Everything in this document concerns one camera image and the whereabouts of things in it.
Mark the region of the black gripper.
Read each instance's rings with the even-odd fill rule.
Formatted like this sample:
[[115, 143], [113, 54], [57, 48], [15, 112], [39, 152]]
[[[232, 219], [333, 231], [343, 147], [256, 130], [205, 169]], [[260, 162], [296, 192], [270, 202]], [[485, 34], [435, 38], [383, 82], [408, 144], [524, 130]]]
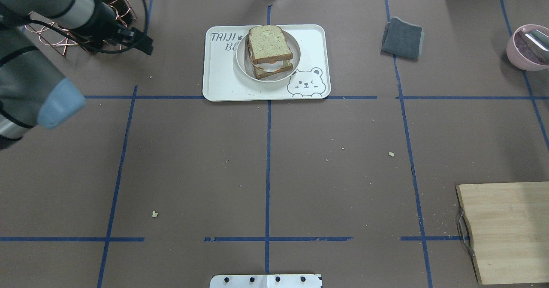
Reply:
[[91, 23], [91, 34], [88, 36], [89, 39], [98, 41], [106, 40], [108, 42], [116, 42], [116, 44], [124, 45], [122, 50], [104, 50], [89, 46], [88, 49], [92, 51], [101, 53], [113, 52], [117, 54], [133, 48], [146, 55], [151, 55], [153, 52], [152, 38], [136, 27], [124, 27], [118, 23], [114, 12], [106, 3], [95, 3], [94, 13], [89, 22]]

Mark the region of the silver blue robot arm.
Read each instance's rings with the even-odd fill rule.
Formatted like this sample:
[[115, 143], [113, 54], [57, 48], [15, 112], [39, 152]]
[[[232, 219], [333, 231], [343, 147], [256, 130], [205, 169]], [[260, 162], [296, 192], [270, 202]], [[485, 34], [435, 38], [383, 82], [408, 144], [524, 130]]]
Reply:
[[85, 96], [30, 39], [42, 26], [88, 52], [153, 52], [144, 29], [128, 26], [107, 0], [1, 0], [1, 149], [36, 126], [53, 129], [85, 105]]

